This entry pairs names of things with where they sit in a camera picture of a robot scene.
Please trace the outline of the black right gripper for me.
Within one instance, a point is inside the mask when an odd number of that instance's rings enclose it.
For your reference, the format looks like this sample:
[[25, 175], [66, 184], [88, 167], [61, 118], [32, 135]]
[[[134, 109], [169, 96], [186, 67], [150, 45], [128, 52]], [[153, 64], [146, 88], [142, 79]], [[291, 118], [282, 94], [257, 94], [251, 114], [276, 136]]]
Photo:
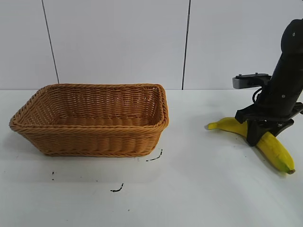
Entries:
[[303, 104], [297, 101], [302, 90], [302, 86], [298, 88], [283, 87], [276, 90], [261, 87], [254, 92], [253, 103], [238, 110], [235, 115], [238, 122], [247, 121], [246, 140], [250, 146], [256, 146], [268, 131], [268, 122], [277, 122], [272, 129], [275, 137], [294, 124], [292, 118], [303, 113]]

